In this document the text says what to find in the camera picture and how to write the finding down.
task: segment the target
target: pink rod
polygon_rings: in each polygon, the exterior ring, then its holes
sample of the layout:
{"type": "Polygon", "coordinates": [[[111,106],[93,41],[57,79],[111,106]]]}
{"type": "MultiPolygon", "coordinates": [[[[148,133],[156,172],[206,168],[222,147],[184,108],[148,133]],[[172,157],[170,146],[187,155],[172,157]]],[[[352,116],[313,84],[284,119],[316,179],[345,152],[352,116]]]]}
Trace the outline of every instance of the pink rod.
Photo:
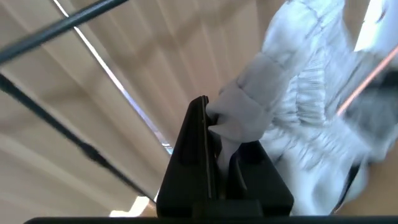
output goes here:
{"type": "Polygon", "coordinates": [[[341,115],[354,99],[369,85],[369,83],[383,70],[388,63],[398,54],[398,45],[392,50],[386,58],[366,77],[366,79],[355,89],[355,91],[347,98],[346,101],[338,108],[337,115],[341,115]]]}

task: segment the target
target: crumpled white cloth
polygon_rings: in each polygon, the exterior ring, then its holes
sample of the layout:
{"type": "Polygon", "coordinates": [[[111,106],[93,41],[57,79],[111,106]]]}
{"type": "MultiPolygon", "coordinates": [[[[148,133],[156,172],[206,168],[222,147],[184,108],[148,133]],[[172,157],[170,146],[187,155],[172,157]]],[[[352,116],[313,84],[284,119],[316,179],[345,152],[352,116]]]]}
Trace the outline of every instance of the crumpled white cloth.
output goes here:
{"type": "Polygon", "coordinates": [[[388,111],[389,118],[397,113],[388,105],[398,98],[392,93],[388,102],[385,95],[360,96],[350,116],[335,115],[379,61],[352,51],[344,3],[287,1],[271,21],[261,52],[206,108],[211,118],[218,117],[209,130],[221,138],[221,171],[227,173],[242,142],[260,140],[294,196],[292,215],[329,215],[349,169],[360,165],[346,196],[354,199],[366,185],[367,163],[383,159],[398,133],[398,120],[377,121],[380,113],[388,111]],[[373,113],[370,100],[384,111],[373,113]],[[369,119],[374,126],[365,125],[369,119]],[[381,134],[385,125],[391,131],[381,134]]]}

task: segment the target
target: brown surface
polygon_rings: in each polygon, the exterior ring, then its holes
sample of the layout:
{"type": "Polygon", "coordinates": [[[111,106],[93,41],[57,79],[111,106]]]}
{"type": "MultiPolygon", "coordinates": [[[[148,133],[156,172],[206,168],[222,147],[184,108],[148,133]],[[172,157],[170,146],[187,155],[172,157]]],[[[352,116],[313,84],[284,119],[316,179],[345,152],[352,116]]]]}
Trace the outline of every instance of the brown surface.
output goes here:
{"type": "Polygon", "coordinates": [[[398,145],[385,161],[369,170],[365,191],[353,202],[346,204],[341,215],[398,215],[398,145]]]}

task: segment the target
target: black cable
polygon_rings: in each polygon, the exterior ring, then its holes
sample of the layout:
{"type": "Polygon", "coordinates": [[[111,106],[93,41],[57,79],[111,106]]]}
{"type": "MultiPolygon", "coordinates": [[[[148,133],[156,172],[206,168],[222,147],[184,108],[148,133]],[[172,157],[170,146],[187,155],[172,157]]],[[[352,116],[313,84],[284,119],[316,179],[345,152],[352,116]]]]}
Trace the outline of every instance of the black cable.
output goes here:
{"type": "Polygon", "coordinates": [[[81,140],[78,136],[73,134],[66,128],[63,124],[61,124],[57,119],[55,119],[51,114],[49,114],[45,109],[39,106],[34,100],[32,100],[29,96],[27,96],[24,92],[22,92],[18,87],[16,87],[13,82],[11,82],[8,78],[6,78],[3,74],[0,73],[0,90],[7,93],[8,95],[15,98],[21,104],[26,106],[31,112],[35,113],[38,117],[42,118],[45,122],[51,125],[58,132],[63,134],[67,139],[71,140],[71,142],[75,143],[81,151],[86,155],[89,159],[96,162],[100,166],[109,170],[113,175],[115,175],[119,180],[121,180],[126,185],[133,188],[139,194],[148,197],[153,201],[151,197],[149,197],[140,187],[138,187],[133,181],[129,180],[124,174],[117,170],[114,166],[112,166],[101,154],[98,152],[92,145],[88,144],[81,140]]]}
{"type": "Polygon", "coordinates": [[[128,0],[100,0],[0,50],[0,65],[128,0]]]}

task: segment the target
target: beige curtain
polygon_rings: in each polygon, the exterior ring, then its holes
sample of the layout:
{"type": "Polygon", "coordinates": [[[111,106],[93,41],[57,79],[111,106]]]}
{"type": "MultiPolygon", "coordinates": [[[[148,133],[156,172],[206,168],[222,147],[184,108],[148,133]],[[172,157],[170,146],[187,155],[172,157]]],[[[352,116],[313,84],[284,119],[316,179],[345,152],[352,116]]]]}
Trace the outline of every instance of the beige curtain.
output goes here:
{"type": "MultiPolygon", "coordinates": [[[[72,13],[95,0],[58,0],[72,13]]],[[[235,77],[284,0],[130,0],[79,28],[172,146],[189,102],[235,77]]],[[[63,18],[51,0],[0,0],[0,47],[63,18]]],[[[76,32],[0,67],[154,197],[169,155],[76,32]]],[[[0,93],[0,216],[128,211],[136,192],[0,93]]]]}

